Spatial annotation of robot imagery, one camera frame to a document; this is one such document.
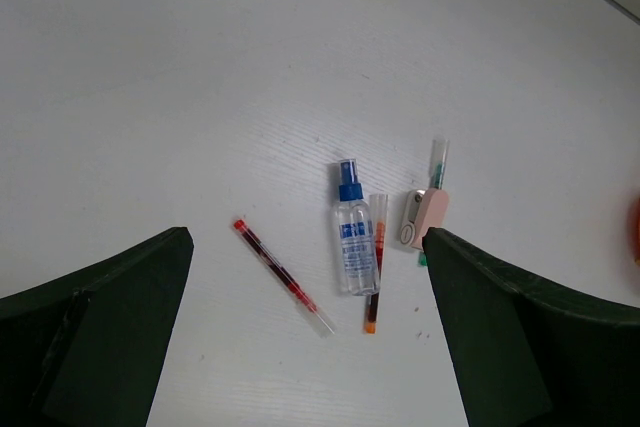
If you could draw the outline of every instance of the bottle label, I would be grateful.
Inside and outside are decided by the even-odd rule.
[[[360,277],[365,272],[371,272],[376,266],[371,230],[371,222],[369,229],[365,227],[364,222],[340,225],[342,259],[348,277]]]

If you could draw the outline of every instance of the dark red liquid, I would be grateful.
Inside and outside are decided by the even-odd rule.
[[[291,274],[287,272],[280,262],[276,260],[276,258],[271,255],[271,253],[267,250],[267,248],[260,242],[260,239],[253,231],[247,226],[247,224],[243,220],[238,220],[233,224],[233,227],[238,231],[238,233],[242,236],[242,238],[249,244],[256,254],[260,257],[260,259],[269,267],[271,272],[273,272],[278,279],[285,285],[285,287],[296,296],[296,298],[302,302],[302,304],[309,309],[311,312],[316,313],[318,307],[311,300],[307,294],[300,288],[298,283],[293,280]]]
[[[384,224],[378,223],[376,226],[376,260],[378,261],[378,273],[382,274],[382,254],[384,252]],[[375,322],[378,318],[378,300],[380,294],[373,294],[369,298],[369,308],[367,309],[367,320]]]

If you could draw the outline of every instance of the white table surface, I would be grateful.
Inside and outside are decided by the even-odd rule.
[[[443,133],[448,229],[640,305],[639,46],[602,0],[0,0],[0,295],[186,225],[150,426],[465,425],[417,253],[388,244],[377,335],[336,294],[327,165],[358,159],[394,234]],[[305,324],[236,215],[338,335]]]

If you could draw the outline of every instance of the test tube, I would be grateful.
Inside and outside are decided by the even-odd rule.
[[[284,285],[284,287],[292,294],[297,301],[300,312],[309,321],[314,330],[321,337],[334,334],[336,327],[329,320],[329,317],[318,307],[309,295],[307,295],[300,285],[294,280],[291,274],[278,262],[278,260],[269,252],[258,236],[249,228],[242,219],[237,220],[233,224],[233,228],[244,239],[249,248],[253,250],[258,258],[275,274],[276,278]]]
[[[382,276],[382,257],[384,255],[384,235],[387,227],[387,204],[389,196],[387,194],[373,194],[369,197],[371,204],[371,220],[375,232],[376,259],[378,261],[378,274]],[[367,312],[364,322],[364,330],[368,334],[376,333],[376,322],[378,321],[378,300],[380,294],[373,294],[369,297]]]
[[[443,136],[437,135],[433,139],[431,163],[429,165],[429,187],[432,189],[442,189],[448,151],[449,141]]]

